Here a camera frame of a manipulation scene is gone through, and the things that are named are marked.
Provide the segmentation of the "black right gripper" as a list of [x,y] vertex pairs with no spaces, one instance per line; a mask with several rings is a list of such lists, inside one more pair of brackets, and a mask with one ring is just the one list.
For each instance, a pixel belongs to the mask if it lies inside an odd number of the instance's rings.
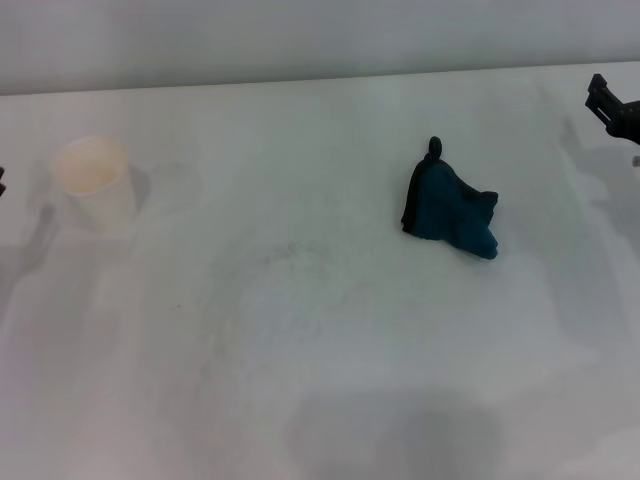
[[614,138],[639,144],[639,102],[621,102],[598,73],[593,75],[587,91],[585,105],[604,124],[607,133]]

